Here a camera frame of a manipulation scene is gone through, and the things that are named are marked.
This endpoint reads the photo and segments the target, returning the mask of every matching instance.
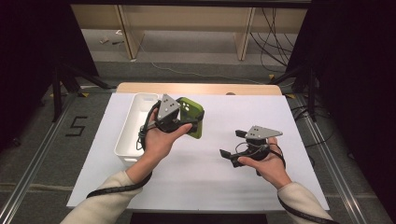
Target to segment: green object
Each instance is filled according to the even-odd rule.
[[[188,121],[192,119],[197,119],[197,131],[194,133],[189,133],[191,137],[194,138],[201,138],[202,136],[202,127],[203,127],[203,120],[204,120],[204,108],[195,103],[193,100],[189,98],[182,97],[179,101],[180,103],[180,120],[181,121]]]

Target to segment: white sleeve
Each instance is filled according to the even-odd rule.
[[[132,185],[128,175],[121,171],[109,177],[98,189]],[[115,223],[132,198],[142,189],[93,196],[81,202],[61,222],[65,223]]]
[[[321,217],[332,220],[329,214],[320,206],[320,203],[315,195],[301,184],[295,182],[290,183],[287,186],[279,189],[277,195],[279,196],[280,200],[282,200],[283,203],[285,203],[288,207],[313,217]],[[294,223],[316,223],[297,217],[289,212],[288,214],[293,219]]]

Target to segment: black strap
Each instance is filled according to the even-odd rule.
[[[136,149],[139,150],[141,148],[143,148],[143,150],[146,149],[146,135],[148,133],[148,125],[149,125],[149,118],[152,114],[152,112],[154,111],[155,108],[159,108],[161,105],[161,100],[159,100],[155,105],[152,106],[152,108],[150,109],[150,111],[148,112],[148,116],[146,118],[145,124],[143,125],[143,128],[140,129],[140,132],[138,134],[139,138],[137,139],[136,142]],[[141,148],[137,148],[137,144],[140,143],[140,145],[142,146]]]
[[[280,200],[279,196],[277,197],[279,199],[280,204],[285,208],[286,211],[290,212],[291,214],[303,218],[305,220],[308,221],[312,221],[315,223],[321,223],[321,224],[339,224],[336,221],[330,220],[330,219],[326,219],[326,218],[322,218],[322,217],[314,217],[311,215],[308,215],[307,213],[303,213],[300,211],[295,210],[294,208],[289,207],[287,204],[285,204],[282,200]]]
[[[149,180],[151,179],[151,175],[152,175],[152,172],[149,173],[149,175],[146,176],[146,178],[144,178],[142,180],[142,182],[137,183],[135,185],[94,190],[93,192],[91,192],[91,193],[89,193],[87,195],[87,198],[91,198],[93,196],[98,196],[98,195],[109,194],[109,193],[120,193],[120,192],[125,192],[125,191],[131,191],[131,190],[134,190],[134,189],[140,189],[140,188],[142,188],[143,186],[145,186],[149,182]]]
[[[271,153],[273,153],[274,155],[278,156],[278,157],[283,161],[283,165],[284,165],[285,168],[286,168],[286,161],[285,161],[285,158],[283,158],[283,152],[282,152],[282,149],[280,148],[280,146],[278,146],[278,145],[275,144],[275,143],[270,143],[269,145],[274,145],[274,146],[277,146],[277,148],[279,148],[279,150],[280,150],[280,152],[281,152],[282,154],[279,154],[279,153],[273,151],[273,150],[270,149],[270,148],[267,148],[266,150],[268,150],[269,152],[271,152]]]

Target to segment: white plastic container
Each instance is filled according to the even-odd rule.
[[[150,109],[158,99],[158,94],[142,92],[137,93],[132,100],[119,141],[114,148],[114,152],[126,166],[131,166],[143,155],[143,148],[140,150],[136,148],[138,134],[140,127],[145,124]]]

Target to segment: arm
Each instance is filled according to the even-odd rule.
[[[268,139],[270,148],[281,153],[277,147],[276,138]],[[288,207],[314,217],[321,217],[332,220],[327,212],[320,206],[317,198],[304,186],[292,182],[286,173],[282,160],[276,155],[270,153],[262,161],[254,161],[248,157],[240,157],[239,162],[244,165],[255,168],[262,177],[270,182],[276,189],[280,200]],[[297,217],[288,212],[295,223],[315,223],[306,219]]]
[[[150,120],[154,119],[156,113],[157,110],[154,110]],[[141,182],[169,154],[173,143],[190,128],[191,124],[185,124],[172,133],[163,133],[158,129],[149,130],[143,156],[126,171],[121,171],[108,178],[99,189],[123,187]],[[132,198],[141,190],[109,193],[88,198],[73,209],[62,223],[115,223]]]

